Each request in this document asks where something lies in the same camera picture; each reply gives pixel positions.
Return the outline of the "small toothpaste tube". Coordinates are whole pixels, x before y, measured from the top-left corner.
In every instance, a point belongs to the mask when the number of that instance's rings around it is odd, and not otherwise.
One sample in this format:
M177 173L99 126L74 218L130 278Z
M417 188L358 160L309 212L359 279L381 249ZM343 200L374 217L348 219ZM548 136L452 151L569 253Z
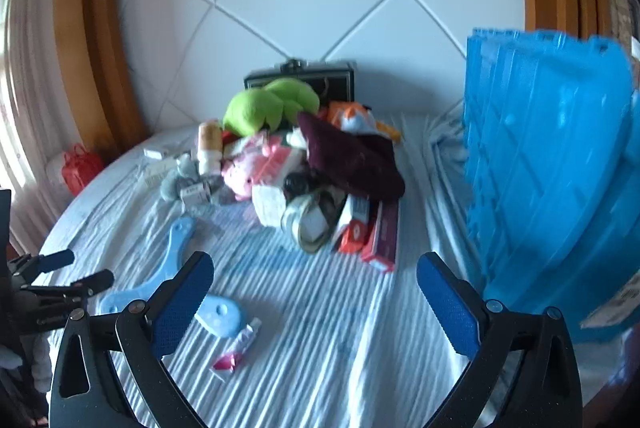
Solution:
M210 369L221 382L227 382L228 378L236 371L244 359L246 352L253 346L262 329L262 320L254 318L248 322L243 330L236 335L229 347L214 360Z

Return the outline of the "red plastic bag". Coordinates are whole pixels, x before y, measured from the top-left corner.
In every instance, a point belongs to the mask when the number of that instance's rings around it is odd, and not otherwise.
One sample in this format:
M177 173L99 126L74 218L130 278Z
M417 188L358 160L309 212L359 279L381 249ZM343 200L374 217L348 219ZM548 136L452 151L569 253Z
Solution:
M104 164L99 155L88 151L81 143L63 153L61 175L72 196L78 196L102 170Z

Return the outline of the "grey plush toy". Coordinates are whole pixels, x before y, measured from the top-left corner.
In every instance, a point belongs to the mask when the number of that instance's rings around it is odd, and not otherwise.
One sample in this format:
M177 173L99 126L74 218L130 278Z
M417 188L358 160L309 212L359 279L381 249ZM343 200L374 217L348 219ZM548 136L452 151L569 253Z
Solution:
M160 183L160 197L171 203L180 200L180 192L200 181L198 161L190 153L183 153L176 159L174 168L168 171Z

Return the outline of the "roll of tape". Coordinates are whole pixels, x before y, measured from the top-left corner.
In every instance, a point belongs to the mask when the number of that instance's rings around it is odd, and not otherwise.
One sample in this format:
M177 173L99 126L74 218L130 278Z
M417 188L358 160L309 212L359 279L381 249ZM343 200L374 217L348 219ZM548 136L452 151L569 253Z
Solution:
M280 227L307 254L314 254L331 237L340 218L346 194L322 185L318 189L294 197L285 208Z

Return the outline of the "pink pig plush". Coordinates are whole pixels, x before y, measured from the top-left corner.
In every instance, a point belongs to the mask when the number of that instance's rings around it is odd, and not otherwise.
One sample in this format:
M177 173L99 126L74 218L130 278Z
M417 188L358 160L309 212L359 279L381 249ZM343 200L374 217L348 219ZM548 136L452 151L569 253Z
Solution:
M278 136L258 133L224 148L221 176L224 184L233 192L235 200L250 199L253 185L260 180L272 155L280 147L281 139Z

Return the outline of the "pink tissue pack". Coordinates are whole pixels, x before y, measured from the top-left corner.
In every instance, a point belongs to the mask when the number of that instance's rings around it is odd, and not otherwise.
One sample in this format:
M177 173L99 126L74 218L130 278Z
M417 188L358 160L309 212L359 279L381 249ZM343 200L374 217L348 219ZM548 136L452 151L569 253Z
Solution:
M262 149L257 168L252 175L253 185L272 185L296 170L305 161L306 152L287 145L270 145Z

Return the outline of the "green plush toy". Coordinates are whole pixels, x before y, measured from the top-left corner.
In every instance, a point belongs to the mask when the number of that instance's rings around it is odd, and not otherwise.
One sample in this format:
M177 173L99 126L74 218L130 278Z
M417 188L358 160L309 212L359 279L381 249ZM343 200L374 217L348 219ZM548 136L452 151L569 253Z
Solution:
M260 87L238 92L229 102L222 126L236 136L275 131L283 123L297 124L297 114L317 114L320 97L311 86L293 77L281 77Z

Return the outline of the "blue plastic crate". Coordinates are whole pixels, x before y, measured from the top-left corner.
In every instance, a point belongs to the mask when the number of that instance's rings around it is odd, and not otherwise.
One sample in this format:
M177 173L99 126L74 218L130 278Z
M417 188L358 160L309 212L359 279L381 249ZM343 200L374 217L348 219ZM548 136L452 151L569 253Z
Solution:
M574 342L639 321L639 95L602 36L477 29L466 46L466 213L483 295L558 308Z

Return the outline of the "black gift box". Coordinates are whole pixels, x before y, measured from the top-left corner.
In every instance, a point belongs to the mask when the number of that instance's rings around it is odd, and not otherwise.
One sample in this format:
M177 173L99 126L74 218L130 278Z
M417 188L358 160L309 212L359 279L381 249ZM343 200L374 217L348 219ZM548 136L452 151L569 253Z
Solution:
M296 78L307 83L322 104L355 100L356 63L354 61L318 61L288 59L272 68L255 70L244 78L244 88L262 87L279 78Z

